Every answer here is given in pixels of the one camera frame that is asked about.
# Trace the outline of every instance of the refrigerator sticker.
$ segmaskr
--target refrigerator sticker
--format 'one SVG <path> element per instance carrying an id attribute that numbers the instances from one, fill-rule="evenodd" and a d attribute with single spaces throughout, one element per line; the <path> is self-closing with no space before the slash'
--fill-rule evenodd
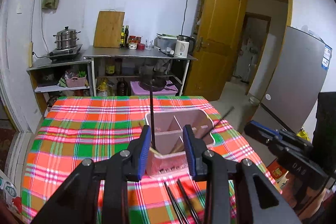
<path id="1" fill-rule="evenodd" d="M 322 68 L 324 68 L 325 70 L 328 70 L 328 67 L 329 67 L 329 61 L 323 57 Z"/>
<path id="2" fill-rule="evenodd" d="M 329 46 L 325 46 L 324 47 L 324 54 L 323 54 L 323 57 L 327 60 L 330 60 L 330 57 L 331 57 L 331 48 Z"/>

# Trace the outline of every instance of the plaid tablecloth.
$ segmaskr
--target plaid tablecloth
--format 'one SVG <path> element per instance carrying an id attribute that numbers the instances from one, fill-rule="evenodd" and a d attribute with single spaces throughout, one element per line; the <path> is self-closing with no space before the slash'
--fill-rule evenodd
<path id="1" fill-rule="evenodd" d="M 72 170 L 85 158 L 100 161 L 126 149 L 138 138 L 144 115 L 150 111 L 149 97 L 62 97 L 45 118 L 28 154 L 22 185 L 23 219 L 31 222 L 43 204 L 55 192 Z M 154 111 L 173 109 L 203 109 L 214 123 L 219 113 L 203 97 L 154 98 Z M 241 161 L 250 158 L 273 184 L 275 181 L 247 141 L 227 122 L 223 121 L 213 133 L 214 151 L 226 159 Z M 183 198 L 175 181 L 178 177 L 150 178 L 140 183 L 128 183 L 128 205 L 131 223 L 178 223 L 163 185 L 167 181 L 180 206 Z M 206 183 L 195 183 L 187 174 L 180 175 L 195 210 L 203 218 Z M 231 217 L 235 218 L 235 196 L 230 185 Z M 102 204 L 100 186 L 99 205 Z"/>

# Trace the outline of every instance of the gas stove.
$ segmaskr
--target gas stove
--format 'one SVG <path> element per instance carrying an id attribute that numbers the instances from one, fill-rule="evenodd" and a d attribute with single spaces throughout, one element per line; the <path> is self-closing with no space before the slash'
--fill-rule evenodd
<path id="1" fill-rule="evenodd" d="M 64 50 L 54 49 L 52 52 L 47 54 L 47 58 L 54 60 L 65 60 L 65 59 L 73 59 L 79 53 L 83 44 L 77 44 L 73 48 L 67 48 Z"/>

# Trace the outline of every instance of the door handle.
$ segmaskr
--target door handle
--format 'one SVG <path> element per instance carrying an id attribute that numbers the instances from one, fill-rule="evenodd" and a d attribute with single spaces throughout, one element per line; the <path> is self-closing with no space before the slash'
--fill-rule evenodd
<path id="1" fill-rule="evenodd" d="M 202 47 L 203 47 L 203 37 L 200 37 L 199 42 L 198 42 L 197 51 L 199 52 Z"/>

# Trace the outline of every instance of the pink basket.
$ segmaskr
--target pink basket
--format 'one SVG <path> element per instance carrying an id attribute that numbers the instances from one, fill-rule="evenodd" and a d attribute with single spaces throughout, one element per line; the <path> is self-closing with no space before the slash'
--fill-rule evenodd
<path id="1" fill-rule="evenodd" d="M 146 124 L 151 126 L 151 113 L 145 115 Z M 182 128 L 190 124 L 196 138 L 203 136 L 213 127 L 213 121 L 202 109 L 185 109 L 154 112 L 156 149 L 149 149 L 146 171 L 151 177 L 169 176 L 188 168 L 185 151 L 169 153 L 177 140 L 183 142 Z M 204 139 L 208 148 L 213 147 L 215 140 L 212 134 Z"/>
<path id="2" fill-rule="evenodd" d="M 85 86 L 86 76 L 85 77 L 72 77 L 71 79 L 66 79 L 68 88 L 78 88 L 80 86 Z"/>

